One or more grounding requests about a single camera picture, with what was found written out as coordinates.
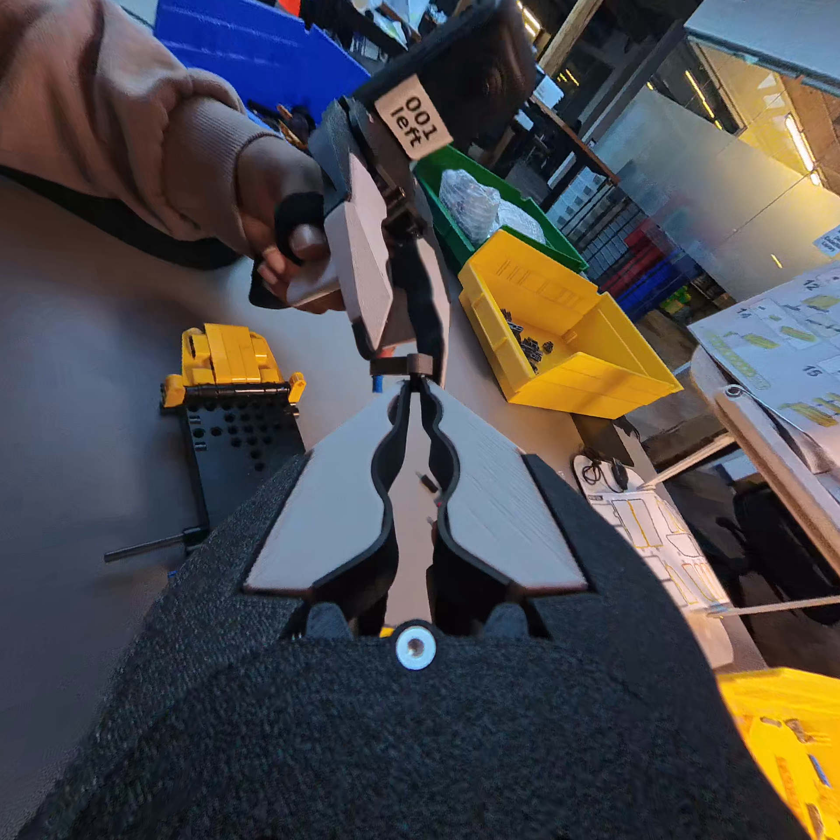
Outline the grey desk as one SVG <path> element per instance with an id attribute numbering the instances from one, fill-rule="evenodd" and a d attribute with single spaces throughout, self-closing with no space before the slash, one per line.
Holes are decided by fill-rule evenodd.
<path id="1" fill-rule="evenodd" d="M 393 642 L 241 591 L 292 471 L 166 581 L 104 550 L 194 522 L 156 415 L 184 328 L 249 268 L 203 275 L 2 186 L 2 838 L 779 838 L 654 576 L 559 477 L 594 593 L 501 604 Z"/>

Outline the pile of dark pieces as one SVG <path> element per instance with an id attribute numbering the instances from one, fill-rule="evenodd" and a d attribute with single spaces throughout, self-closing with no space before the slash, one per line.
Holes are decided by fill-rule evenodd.
<path id="1" fill-rule="evenodd" d="M 524 327 L 514 321 L 509 310 L 502 308 L 500 312 L 533 373 L 540 373 L 540 364 L 554 352 L 553 341 L 540 342 L 532 336 L 524 334 Z"/>

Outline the bubble wrap bag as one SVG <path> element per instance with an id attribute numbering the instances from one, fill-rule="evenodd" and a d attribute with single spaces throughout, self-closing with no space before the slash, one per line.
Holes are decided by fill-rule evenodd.
<path id="1" fill-rule="evenodd" d="M 543 229 L 533 216 L 524 211 L 518 205 L 505 199 L 500 199 L 497 215 L 494 220 L 493 231 L 508 227 L 511 230 L 530 238 L 540 245 L 546 245 Z"/>

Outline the dark flat plate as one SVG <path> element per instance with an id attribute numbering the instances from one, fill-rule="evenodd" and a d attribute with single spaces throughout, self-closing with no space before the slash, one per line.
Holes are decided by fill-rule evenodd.
<path id="1" fill-rule="evenodd" d="M 634 464 L 619 432 L 635 437 L 638 442 L 641 441 L 641 437 L 637 428 L 625 416 L 608 419 L 572 413 L 570 418 L 584 448 L 593 450 L 606 459 L 617 460 L 625 466 Z"/>

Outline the pile of small building pieces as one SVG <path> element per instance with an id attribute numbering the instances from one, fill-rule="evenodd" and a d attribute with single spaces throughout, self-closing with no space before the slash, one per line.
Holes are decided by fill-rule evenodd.
<path id="1" fill-rule="evenodd" d="M 424 520 L 424 523 L 427 526 L 427 529 L 429 530 L 431 540 L 434 542 L 438 535 L 438 516 L 442 505 L 442 491 L 438 486 L 436 479 L 431 477 L 429 474 L 421 470 L 415 470 L 414 475 L 417 478 L 418 483 L 422 486 L 422 488 L 424 488 L 426 493 L 429 495 L 431 499 L 430 503 L 434 506 L 434 510 L 429 508 Z"/>

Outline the pile of yellow black pieces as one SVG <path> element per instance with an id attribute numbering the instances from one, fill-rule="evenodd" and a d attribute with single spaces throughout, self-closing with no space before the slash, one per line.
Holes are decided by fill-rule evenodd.
<path id="1" fill-rule="evenodd" d="M 309 139 L 317 128 L 315 119 L 308 106 L 298 104 L 290 109 L 276 105 L 280 132 L 292 145 L 306 151 Z"/>

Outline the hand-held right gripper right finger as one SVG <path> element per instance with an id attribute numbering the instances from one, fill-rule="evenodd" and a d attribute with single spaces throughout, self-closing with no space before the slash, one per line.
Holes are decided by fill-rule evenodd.
<path id="1" fill-rule="evenodd" d="M 479 634 L 511 603 L 534 622 L 533 599 L 580 594 L 587 579 L 526 453 L 433 382 L 418 386 L 429 468 L 440 496 L 427 571 L 434 623 Z"/>

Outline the yellow storage bin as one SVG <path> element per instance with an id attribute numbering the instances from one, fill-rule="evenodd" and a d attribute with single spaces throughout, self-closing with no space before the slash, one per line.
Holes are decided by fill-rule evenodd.
<path id="1" fill-rule="evenodd" d="M 721 675 L 717 683 L 738 730 L 738 717 L 798 720 L 808 732 L 829 738 L 838 751 L 839 775 L 838 679 L 793 668 L 771 668 Z"/>
<path id="2" fill-rule="evenodd" d="M 512 404 L 616 419 L 683 386 L 607 293 L 499 230 L 458 274 L 459 300 Z M 501 309 L 554 352 L 534 374 Z"/>

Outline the crumpled clear plastic bag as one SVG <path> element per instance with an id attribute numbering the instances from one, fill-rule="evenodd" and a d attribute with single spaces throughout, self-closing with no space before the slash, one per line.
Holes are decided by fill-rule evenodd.
<path id="1" fill-rule="evenodd" d="M 444 170 L 438 197 L 474 247 L 482 246 L 498 230 L 498 189 L 479 183 L 466 170 Z"/>

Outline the dark grey connector piece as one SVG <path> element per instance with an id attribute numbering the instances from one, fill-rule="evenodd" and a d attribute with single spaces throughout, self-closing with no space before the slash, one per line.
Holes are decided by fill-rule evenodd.
<path id="1" fill-rule="evenodd" d="M 374 394 L 383 393 L 386 378 L 416 379 L 418 377 L 432 377 L 433 373 L 434 360 L 425 353 L 378 356 L 370 362 L 372 392 Z"/>

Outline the white stand base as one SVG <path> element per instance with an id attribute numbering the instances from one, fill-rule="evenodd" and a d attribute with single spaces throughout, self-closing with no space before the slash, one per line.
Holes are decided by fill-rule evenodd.
<path id="1" fill-rule="evenodd" d="M 644 559 L 682 612 L 731 603 L 682 517 L 653 490 L 596 490 L 585 496 Z"/>

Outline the yellow black robot model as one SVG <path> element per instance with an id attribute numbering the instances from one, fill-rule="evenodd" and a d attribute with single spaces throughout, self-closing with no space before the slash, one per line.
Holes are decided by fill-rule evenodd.
<path id="1" fill-rule="evenodd" d="M 187 450 L 197 525 L 105 553 L 106 564 L 197 548 L 278 469 L 306 451 L 298 427 L 306 389 L 285 376 L 268 342 L 245 326 L 205 323 L 181 339 L 182 369 L 161 384 L 161 414 L 175 417 Z"/>

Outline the wooden table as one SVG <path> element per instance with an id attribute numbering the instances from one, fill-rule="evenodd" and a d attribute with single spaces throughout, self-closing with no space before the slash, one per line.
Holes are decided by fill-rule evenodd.
<path id="1" fill-rule="evenodd" d="M 621 179 L 616 175 L 595 152 L 548 106 L 533 93 L 528 100 L 529 106 L 546 118 L 556 130 L 560 132 L 563 159 L 572 155 L 574 161 L 570 169 L 549 189 L 548 195 L 541 201 L 540 208 L 548 212 L 559 200 L 563 193 L 572 185 L 583 170 L 603 176 L 613 186 L 619 185 Z"/>

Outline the instruction booklet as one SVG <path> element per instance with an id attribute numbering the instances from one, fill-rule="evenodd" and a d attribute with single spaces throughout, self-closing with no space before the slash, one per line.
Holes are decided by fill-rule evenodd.
<path id="1" fill-rule="evenodd" d="M 839 263 L 689 326 L 819 475 L 839 464 Z"/>

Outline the blue storage bin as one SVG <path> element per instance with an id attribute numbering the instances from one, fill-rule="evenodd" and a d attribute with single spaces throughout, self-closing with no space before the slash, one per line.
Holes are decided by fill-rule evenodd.
<path id="1" fill-rule="evenodd" d="M 370 73 L 317 26 L 251 1 L 160 1 L 154 35 L 187 67 L 225 79 L 243 102 L 304 106 L 317 122 Z"/>

